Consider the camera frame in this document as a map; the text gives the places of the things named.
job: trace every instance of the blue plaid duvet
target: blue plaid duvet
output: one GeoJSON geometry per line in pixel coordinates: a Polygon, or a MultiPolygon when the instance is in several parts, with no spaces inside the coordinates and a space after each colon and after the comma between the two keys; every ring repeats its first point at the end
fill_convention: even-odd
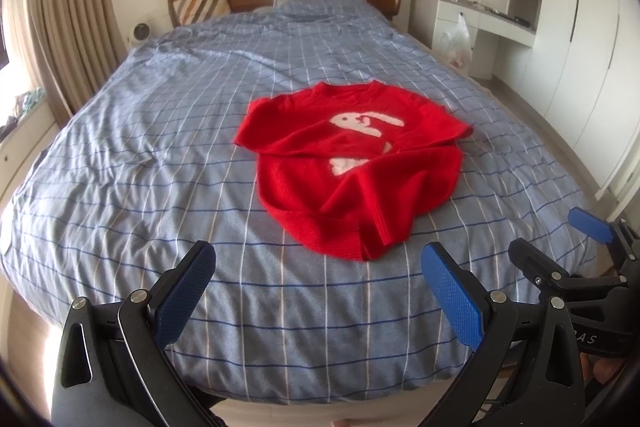
{"type": "Polygon", "coordinates": [[[530,129],[359,0],[292,1],[177,28],[132,52],[39,158],[14,197],[0,267],[49,321],[70,302],[150,287],[194,241],[218,267],[167,354],[221,396],[275,403],[361,400],[455,374],[468,352],[420,275],[440,241],[488,289],[533,301],[509,263],[524,237],[570,272],[595,247],[567,225],[584,200],[530,129]],[[372,78],[442,104],[460,140],[450,201],[372,263],[312,253],[265,213],[255,155],[233,145],[250,100],[372,78]]]}

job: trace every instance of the drawer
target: drawer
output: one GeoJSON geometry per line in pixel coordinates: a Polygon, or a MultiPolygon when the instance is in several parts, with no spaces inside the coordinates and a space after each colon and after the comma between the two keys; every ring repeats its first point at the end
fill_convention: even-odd
{"type": "Polygon", "coordinates": [[[439,1],[437,19],[449,22],[458,22],[458,15],[460,12],[465,16],[465,22],[467,26],[478,28],[479,13],[471,8],[459,6],[452,2],[439,1]]]}
{"type": "Polygon", "coordinates": [[[500,17],[494,17],[488,13],[483,13],[480,16],[478,28],[489,33],[494,33],[511,39],[512,41],[524,44],[529,48],[533,46],[533,41],[536,40],[535,34],[528,31],[526,28],[522,28],[515,23],[500,17]]]}
{"type": "MultiPolygon", "coordinates": [[[[431,46],[431,51],[433,51],[436,55],[443,55],[444,49],[442,46],[442,36],[445,32],[455,31],[458,26],[458,22],[451,21],[441,21],[437,20],[435,27],[433,28],[433,44],[431,46]]],[[[469,41],[471,42],[471,48],[473,49],[476,44],[476,36],[478,35],[478,30],[473,27],[468,27],[469,30],[469,41]]]]}

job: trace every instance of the floor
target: floor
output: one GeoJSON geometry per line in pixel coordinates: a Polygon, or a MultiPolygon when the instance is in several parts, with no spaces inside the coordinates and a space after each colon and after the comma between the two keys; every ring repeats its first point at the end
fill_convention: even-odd
{"type": "MultiPolygon", "coordinates": [[[[607,212],[607,201],[596,201],[593,179],[581,165],[574,152],[562,142],[561,138],[529,107],[524,100],[498,79],[478,80],[482,87],[500,101],[520,121],[532,128],[548,146],[552,154],[574,177],[590,200],[592,209],[598,215],[607,212]]],[[[603,255],[599,272],[607,269],[607,255],[603,255]]],[[[45,382],[43,374],[43,353],[46,349],[46,337],[49,326],[29,309],[27,304],[14,295],[10,315],[10,351],[8,365],[15,380],[25,394],[32,400],[37,410],[48,414],[45,382]]],[[[265,425],[305,425],[309,427],[328,427],[330,422],[344,417],[357,417],[352,425],[380,427],[414,427],[420,423],[428,411],[439,399],[448,382],[440,382],[409,393],[399,393],[385,399],[369,403],[345,403],[332,405],[277,406],[251,404],[247,406],[237,401],[224,401],[214,410],[230,427],[258,427],[265,425]],[[390,411],[402,411],[401,415],[389,416],[390,411]]]]}
{"type": "MultiPolygon", "coordinates": [[[[493,77],[491,80],[481,80],[475,78],[480,86],[489,90],[511,114],[518,120],[530,127],[544,142],[551,154],[560,162],[562,167],[574,178],[578,187],[587,199],[590,210],[598,217],[609,215],[610,211],[616,205],[616,201],[612,194],[606,193],[601,200],[596,200],[595,193],[598,191],[598,185],[584,167],[575,152],[569,147],[561,136],[533,109],[522,97],[520,97],[513,89],[507,86],[499,78],[493,77]]],[[[598,245],[598,264],[596,272],[598,275],[608,274],[612,269],[612,262],[607,252],[607,248],[598,245]]]]}

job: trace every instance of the blue gripper pad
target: blue gripper pad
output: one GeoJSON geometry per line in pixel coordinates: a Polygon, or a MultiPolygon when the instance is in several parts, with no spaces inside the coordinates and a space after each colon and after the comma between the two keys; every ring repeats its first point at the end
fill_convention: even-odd
{"type": "Polygon", "coordinates": [[[476,350],[484,335],[484,319],[477,302],[458,278],[458,272],[462,271],[440,243],[430,243],[422,248],[424,279],[436,296],[460,343],[476,350]]]}
{"type": "Polygon", "coordinates": [[[569,224],[601,245],[613,243],[610,224],[577,206],[569,210],[569,224]]]}
{"type": "Polygon", "coordinates": [[[160,349],[180,338],[215,270],[216,250],[206,241],[198,241],[172,270],[182,276],[169,289],[154,315],[154,340],[160,349]]]}

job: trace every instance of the plastic bag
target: plastic bag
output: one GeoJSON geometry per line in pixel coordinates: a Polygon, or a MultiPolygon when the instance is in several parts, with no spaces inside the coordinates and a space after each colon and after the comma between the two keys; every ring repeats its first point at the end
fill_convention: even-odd
{"type": "Polygon", "coordinates": [[[471,40],[462,13],[458,15],[458,25],[455,29],[443,33],[441,49],[447,64],[460,70],[463,74],[468,73],[472,57],[471,40]]]}

